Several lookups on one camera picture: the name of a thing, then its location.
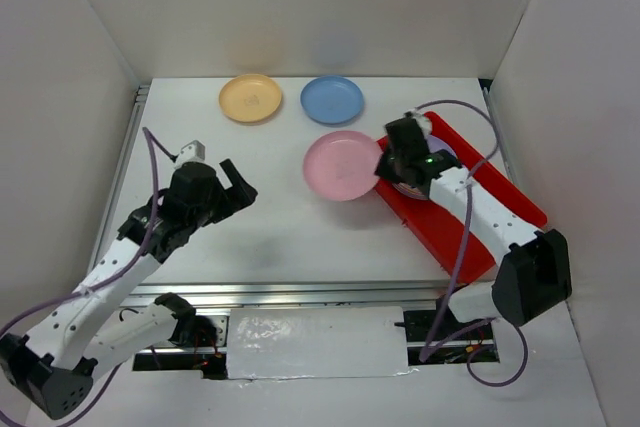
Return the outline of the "purple plastic plate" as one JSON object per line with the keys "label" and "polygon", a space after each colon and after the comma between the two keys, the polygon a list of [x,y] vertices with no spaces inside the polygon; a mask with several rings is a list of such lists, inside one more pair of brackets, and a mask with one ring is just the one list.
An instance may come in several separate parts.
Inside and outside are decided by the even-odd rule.
{"label": "purple plastic plate", "polygon": [[[446,142],[444,142],[442,139],[434,136],[434,135],[428,135],[426,137],[426,141],[428,144],[428,147],[430,149],[431,152],[437,152],[440,150],[445,150],[447,151],[450,155],[452,155],[454,158],[457,157],[457,154],[455,153],[455,151],[453,150],[453,148],[447,144]],[[409,197],[409,198],[413,198],[413,199],[417,199],[417,200],[426,200],[426,197],[417,189],[414,187],[409,186],[408,184],[405,183],[399,183],[393,184],[393,187],[399,191],[401,194]]]}

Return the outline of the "pink plastic plate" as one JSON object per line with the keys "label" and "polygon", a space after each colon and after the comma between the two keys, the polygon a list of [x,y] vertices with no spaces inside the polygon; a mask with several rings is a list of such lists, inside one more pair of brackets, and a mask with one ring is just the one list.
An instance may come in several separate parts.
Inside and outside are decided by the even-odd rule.
{"label": "pink plastic plate", "polygon": [[319,137],[305,153],[302,172],[307,186],[331,201],[366,195],[379,181],[375,174],[382,149],[371,137],[340,130]]}

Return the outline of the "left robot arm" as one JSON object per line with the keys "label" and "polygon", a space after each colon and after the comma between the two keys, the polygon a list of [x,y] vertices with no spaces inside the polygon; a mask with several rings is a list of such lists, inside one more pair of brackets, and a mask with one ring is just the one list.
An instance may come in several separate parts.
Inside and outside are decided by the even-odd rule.
{"label": "left robot arm", "polygon": [[129,294],[200,228],[252,205],[258,195],[231,160],[215,169],[188,161],[164,189],[132,211],[98,265],[66,298],[48,302],[51,313],[24,335],[1,331],[1,367],[9,382],[51,420],[71,415],[95,381],[141,349],[168,341],[190,346],[205,325],[195,308],[166,293],[141,313],[105,324]]}

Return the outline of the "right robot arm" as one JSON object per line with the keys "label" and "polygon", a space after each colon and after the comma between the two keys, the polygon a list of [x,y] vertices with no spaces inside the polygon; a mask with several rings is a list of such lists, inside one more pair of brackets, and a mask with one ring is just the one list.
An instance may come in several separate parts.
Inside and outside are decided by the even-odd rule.
{"label": "right robot arm", "polygon": [[471,284],[448,295],[435,315],[438,332],[460,337],[471,321],[503,318],[521,327],[572,294],[568,243],[523,220],[476,181],[446,150],[429,148],[423,126],[407,115],[385,125],[387,147],[376,174],[404,183],[469,225],[498,271],[492,283]]}

